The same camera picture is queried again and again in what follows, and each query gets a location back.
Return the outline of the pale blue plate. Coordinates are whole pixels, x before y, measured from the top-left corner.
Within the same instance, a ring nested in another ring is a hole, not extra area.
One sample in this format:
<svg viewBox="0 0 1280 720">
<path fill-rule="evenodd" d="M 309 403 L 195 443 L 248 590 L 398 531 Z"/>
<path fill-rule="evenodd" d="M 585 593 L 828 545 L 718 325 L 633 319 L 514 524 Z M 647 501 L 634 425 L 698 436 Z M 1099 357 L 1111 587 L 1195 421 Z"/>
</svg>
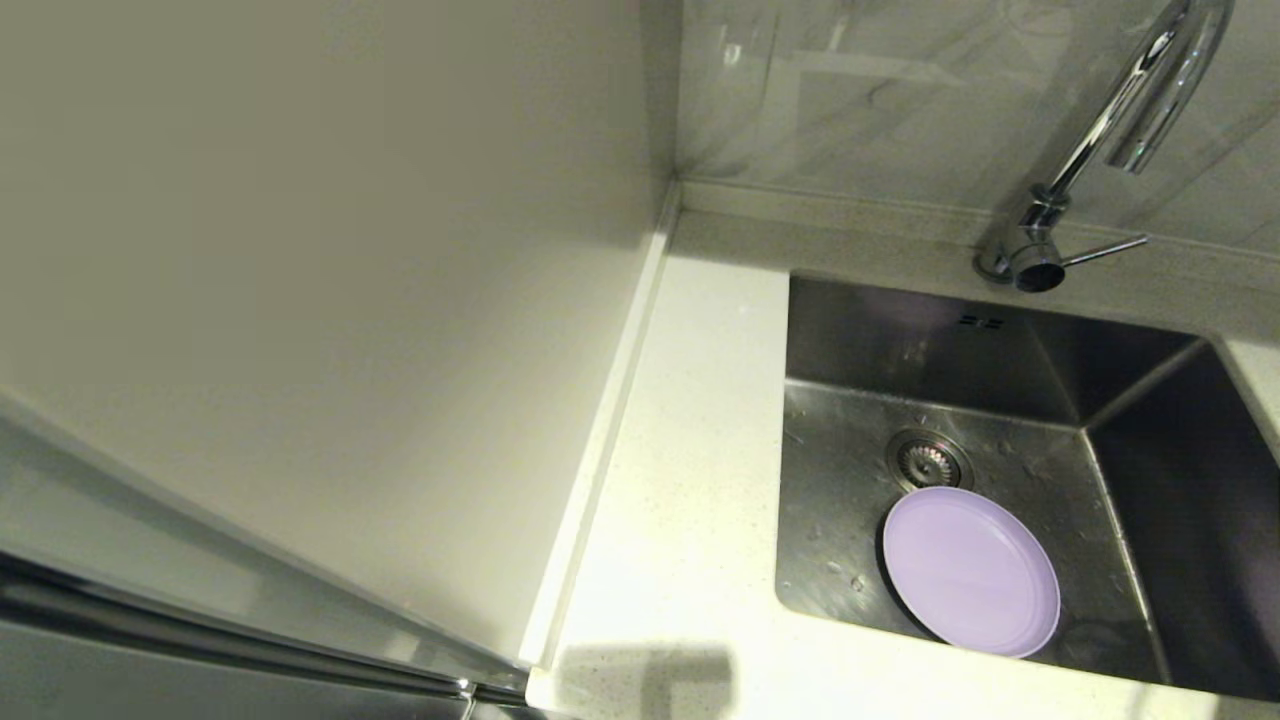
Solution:
<svg viewBox="0 0 1280 720">
<path fill-rule="evenodd" d="M 887 511 L 879 542 L 902 605 L 947 644 L 1025 659 L 1059 629 L 1061 589 L 1048 553 L 987 497 L 915 489 Z"/>
</svg>

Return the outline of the chrome gooseneck faucet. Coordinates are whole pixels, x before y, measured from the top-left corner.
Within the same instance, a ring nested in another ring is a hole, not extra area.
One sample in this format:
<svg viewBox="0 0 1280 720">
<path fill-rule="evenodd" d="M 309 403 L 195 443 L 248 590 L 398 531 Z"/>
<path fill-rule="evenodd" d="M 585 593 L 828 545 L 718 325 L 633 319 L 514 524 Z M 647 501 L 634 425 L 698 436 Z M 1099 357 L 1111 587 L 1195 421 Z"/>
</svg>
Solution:
<svg viewBox="0 0 1280 720">
<path fill-rule="evenodd" d="M 1207 74 L 1235 5 L 1236 0 L 1167 1 L 1053 174 L 1030 186 L 1016 224 L 983 240 L 972 261 L 980 278 L 1043 293 L 1060 287 L 1074 266 L 1149 242 L 1148 234 L 1137 234 L 1065 256 L 1053 232 L 1073 205 L 1076 182 L 1112 135 L 1119 138 L 1107 165 L 1132 176 L 1146 170 Z"/>
</svg>

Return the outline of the stainless steel sink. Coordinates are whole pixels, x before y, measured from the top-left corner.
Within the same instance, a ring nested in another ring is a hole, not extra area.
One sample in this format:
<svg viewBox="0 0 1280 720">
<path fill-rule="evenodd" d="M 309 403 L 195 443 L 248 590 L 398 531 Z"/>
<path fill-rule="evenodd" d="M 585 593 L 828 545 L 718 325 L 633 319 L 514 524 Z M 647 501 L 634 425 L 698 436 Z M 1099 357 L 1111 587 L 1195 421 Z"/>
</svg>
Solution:
<svg viewBox="0 0 1280 720">
<path fill-rule="evenodd" d="M 902 429 L 1048 553 L 1036 660 L 1280 703 L 1280 456 L 1203 337 L 904 290 L 788 281 L 774 588 L 795 612 L 934 639 L 884 573 Z"/>
</svg>

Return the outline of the white trim strip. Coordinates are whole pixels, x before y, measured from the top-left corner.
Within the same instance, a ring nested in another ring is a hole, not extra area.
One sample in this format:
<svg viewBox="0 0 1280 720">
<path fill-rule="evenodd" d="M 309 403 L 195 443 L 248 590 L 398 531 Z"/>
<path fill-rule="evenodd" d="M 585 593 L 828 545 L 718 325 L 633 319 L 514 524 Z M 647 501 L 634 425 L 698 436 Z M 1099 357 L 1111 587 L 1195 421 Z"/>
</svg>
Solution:
<svg viewBox="0 0 1280 720">
<path fill-rule="evenodd" d="M 666 188 L 655 228 L 643 246 L 643 266 L 628 305 L 620 342 L 596 405 L 556 542 L 521 641 L 518 657 L 525 666 L 548 667 L 556 656 L 582 557 L 590 542 L 596 509 L 625 419 L 669 242 L 677 229 L 682 205 L 684 183 L 680 179 L 672 179 Z"/>
</svg>

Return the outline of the round metal drain strainer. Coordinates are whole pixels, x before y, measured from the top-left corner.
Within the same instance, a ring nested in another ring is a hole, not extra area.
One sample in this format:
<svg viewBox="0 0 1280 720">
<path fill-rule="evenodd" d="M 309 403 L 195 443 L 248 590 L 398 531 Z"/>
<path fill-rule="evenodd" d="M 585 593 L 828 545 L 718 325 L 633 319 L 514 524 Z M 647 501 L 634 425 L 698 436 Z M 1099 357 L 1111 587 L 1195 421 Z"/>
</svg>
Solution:
<svg viewBox="0 0 1280 720">
<path fill-rule="evenodd" d="M 884 447 L 884 466 L 904 492 L 948 487 L 973 491 L 978 473 L 965 448 L 928 429 L 902 429 Z"/>
</svg>

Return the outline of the white cabinet side panel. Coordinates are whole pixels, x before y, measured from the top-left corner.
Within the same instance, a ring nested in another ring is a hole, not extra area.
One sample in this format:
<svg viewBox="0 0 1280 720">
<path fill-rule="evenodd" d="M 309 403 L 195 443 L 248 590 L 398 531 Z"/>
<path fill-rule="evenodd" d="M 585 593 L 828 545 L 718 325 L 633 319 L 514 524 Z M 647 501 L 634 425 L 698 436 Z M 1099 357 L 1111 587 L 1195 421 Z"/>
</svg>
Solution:
<svg viewBox="0 0 1280 720">
<path fill-rule="evenodd" d="M 522 665 L 682 14 L 0 0 L 0 407 Z"/>
</svg>

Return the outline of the stainless steel appliance door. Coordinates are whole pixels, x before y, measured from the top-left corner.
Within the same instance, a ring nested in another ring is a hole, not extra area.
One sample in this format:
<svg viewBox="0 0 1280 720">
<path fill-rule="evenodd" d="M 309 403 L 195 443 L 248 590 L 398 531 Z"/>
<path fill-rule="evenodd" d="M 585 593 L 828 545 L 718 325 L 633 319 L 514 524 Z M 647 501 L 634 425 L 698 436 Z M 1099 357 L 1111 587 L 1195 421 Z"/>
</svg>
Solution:
<svg viewBox="0 0 1280 720">
<path fill-rule="evenodd" d="M 518 720 L 527 678 L 0 407 L 0 720 Z"/>
</svg>

